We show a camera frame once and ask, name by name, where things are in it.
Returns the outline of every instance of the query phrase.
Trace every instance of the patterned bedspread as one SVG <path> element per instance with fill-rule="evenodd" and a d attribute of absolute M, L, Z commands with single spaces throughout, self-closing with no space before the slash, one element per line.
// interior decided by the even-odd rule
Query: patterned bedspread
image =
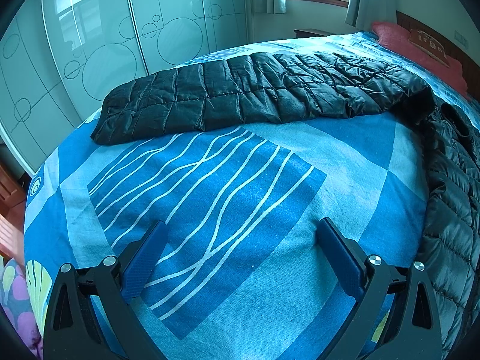
<path fill-rule="evenodd" d="M 257 51 L 354 53 L 401 64 L 480 125 L 459 94 L 365 33 L 258 43 L 188 63 Z M 314 244 L 315 221 L 325 216 L 367 254 L 397 266 L 414 259 L 428 197 L 422 148 L 388 112 L 110 147 L 90 139 L 98 117 L 55 150 L 29 191 L 25 260 L 40 331 L 63 263 L 96 266 L 158 220 L 168 224 L 169 240 L 132 307 L 169 359 L 316 359 L 354 304 Z"/>

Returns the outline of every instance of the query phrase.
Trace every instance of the wooden headboard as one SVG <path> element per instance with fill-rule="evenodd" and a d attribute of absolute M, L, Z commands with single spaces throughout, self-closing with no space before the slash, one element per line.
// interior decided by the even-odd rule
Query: wooden headboard
<path fill-rule="evenodd" d="M 478 66 L 473 59 L 471 59 L 463 50 L 455 45 L 451 40 L 448 40 L 437 31 L 422 22 L 406 15 L 405 13 L 397 11 L 397 24 L 406 28 L 407 30 L 421 30 L 438 40 L 445 49 L 445 53 L 452 58 L 457 59 L 462 63 L 463 78 L 469 87 L 469 94 L 480 102 L 480 66 Z"/>

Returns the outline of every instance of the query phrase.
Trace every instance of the pink pillow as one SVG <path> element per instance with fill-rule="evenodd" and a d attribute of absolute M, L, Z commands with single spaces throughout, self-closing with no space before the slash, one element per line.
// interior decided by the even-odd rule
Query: pink pillow
<path fill-rule="evenodd" d="M 447 55 L 449 67 L 439 63 L 409 42 L 410 32 L 398 24 L 375 21 L 371 29 L 380 38 L 378 43 L 383 47 L 416 62 L 450 85 L 463 97 L 468 98 L 467 83 L 462 77 L 462 64 L 459 61 Z"/>

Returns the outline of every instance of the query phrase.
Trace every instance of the quilted jacket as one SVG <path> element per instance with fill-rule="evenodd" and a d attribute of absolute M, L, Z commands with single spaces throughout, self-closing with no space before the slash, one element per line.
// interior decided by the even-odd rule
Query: quilted jacket
<path fill-rule="evenodd" d="M 480 308 L 479 132 L 407 70 L 353 55 L 264 52 L 194 64 L 110 92 L 92 139 L 118 144 L 184 131 L 347 118 L 390 110 L 423 137 L 430 196 L 416 259 L 433 283 L 443 358 Z"/>

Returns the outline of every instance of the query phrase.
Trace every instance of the blue gripper pad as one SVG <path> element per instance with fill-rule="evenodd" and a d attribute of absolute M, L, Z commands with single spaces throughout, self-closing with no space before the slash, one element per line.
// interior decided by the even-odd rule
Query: blue gripper pad
<path fill-rule="evenodd" d="M 129 304 L 140 295 L 167 244 L 167 225 L 157 223 L 123 271 L 121 295 Z"/>
<path fill-rule="evenodd" d="M 329 218 L 320 221 L 315 237 L 344 292 L 360 301 L 365 294 L 365 278 L 359 257 L 349 250 L 345 238 Z"/>

